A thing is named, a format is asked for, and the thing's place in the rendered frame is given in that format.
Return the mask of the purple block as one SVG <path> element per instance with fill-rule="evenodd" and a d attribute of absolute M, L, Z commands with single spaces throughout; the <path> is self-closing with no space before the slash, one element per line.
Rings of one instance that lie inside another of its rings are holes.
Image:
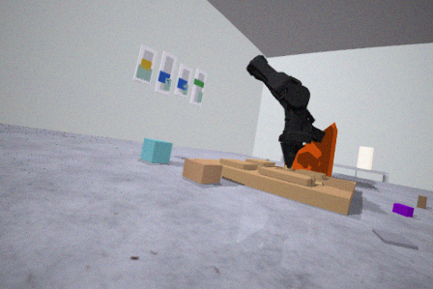
<path fill-rule="evenodd" d="M 402 216 L 405 217 L 413 217 L 413 212 L 414 212 L 414 208 L 409 207 L 409 206 L 405 206 L 405 205 L 401 205 L 399 203 L 394 203 L 392 211 L 394 213 L 398 213 L 401 214 Z"/>

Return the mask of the dark grey bent rod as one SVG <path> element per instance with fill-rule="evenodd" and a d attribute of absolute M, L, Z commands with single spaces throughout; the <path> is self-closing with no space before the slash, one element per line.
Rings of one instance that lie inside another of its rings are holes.
<path fill-rule="evenodd" d="M 412 243 L 410 240 L 402 236 L 402 234 L 399 235 L 393 232 L 391 233 L 391 232 L 377 230 L 377 229 L 372 229 L 372 231 L 384 243 L 418 250 L 418 246 L 414 245 L 414 243 Z"/>

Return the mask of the teal cube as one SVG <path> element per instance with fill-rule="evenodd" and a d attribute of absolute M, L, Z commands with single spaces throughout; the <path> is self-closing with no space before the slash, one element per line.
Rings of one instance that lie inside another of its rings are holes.
<path fill-rule="evenodd" d="M 172 153 L 172 143 L 144 138 L 141 159 L 155 163 L 169 163 Z"/>

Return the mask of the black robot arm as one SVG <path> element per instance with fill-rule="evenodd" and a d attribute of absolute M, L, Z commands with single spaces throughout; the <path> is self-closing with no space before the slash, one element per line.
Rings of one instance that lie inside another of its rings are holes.
<path fill-rule="evenodd" d="M 322 142 L 325 133 L 312 125 L 316 120 L 306 109 L 309 99 L 309 90 L 302 86 L 301 81 L 285 72 L 276 72 L 263 55 L 257 55 L 246 67 L 247 72 L 255 79 L 263 81 L 274 98 L 284 107 L 286 112 L 299 112 L 306 114 L 307 122 L 303 131 L 309 132 L 312 140 Z"/>

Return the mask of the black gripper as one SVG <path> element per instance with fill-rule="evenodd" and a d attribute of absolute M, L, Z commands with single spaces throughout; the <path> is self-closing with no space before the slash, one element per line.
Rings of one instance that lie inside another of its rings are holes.
<path fill-rule="evenodd" d="M 291 168 L 297 152 L 305 147 L 303 142 L 311 143 L 312 136 L 309 132 L 303 131 L 306 114 L 299 112 L 286 112 L 285 128 L 283 134 L 279 136 L 278 142 L 282 149 L 282 155 L 287 168 Z"/>

